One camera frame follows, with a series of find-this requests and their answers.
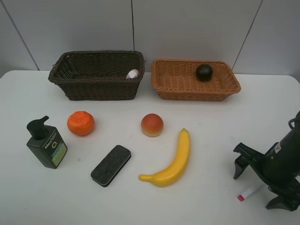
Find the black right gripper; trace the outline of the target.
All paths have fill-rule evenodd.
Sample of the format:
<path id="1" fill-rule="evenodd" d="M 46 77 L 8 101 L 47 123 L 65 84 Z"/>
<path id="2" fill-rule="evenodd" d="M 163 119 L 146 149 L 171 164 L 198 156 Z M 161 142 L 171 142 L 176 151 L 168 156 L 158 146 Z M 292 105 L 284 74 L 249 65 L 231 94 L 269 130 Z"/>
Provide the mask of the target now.
<path id="1" fill-rule="evenodd" d="M 277 195 L 268 202 L 266 209 L 295 211 L 300 205 L 300 183 L 296 177 L 300 173 L 300 144 L 282 140 L 262 154 L 243 143 L 233 150 L 240 156 L 234 161 L 233 179 L 238 179 L 247 166 L 251 166 L 257 176 Z"/>

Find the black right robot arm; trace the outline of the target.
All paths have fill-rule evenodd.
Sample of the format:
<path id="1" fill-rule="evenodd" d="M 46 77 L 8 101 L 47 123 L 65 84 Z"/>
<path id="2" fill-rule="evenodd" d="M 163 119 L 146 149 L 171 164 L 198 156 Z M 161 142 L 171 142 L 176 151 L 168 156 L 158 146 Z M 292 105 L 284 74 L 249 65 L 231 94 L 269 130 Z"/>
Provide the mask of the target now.
<path id="1" fill-rule="evenodd" d="M 289 133 L 276 142 L 265 154 L 243 143 L 234 152 L 239 153 L 234 161 L 234 179 L 241 176 L 247 166 L 251 166 L 257 176 L 268 185 L 269 191 L 277 195 L 266 209 L 295 211 L 300 205 L 300 114 L 288 122 Z"/>

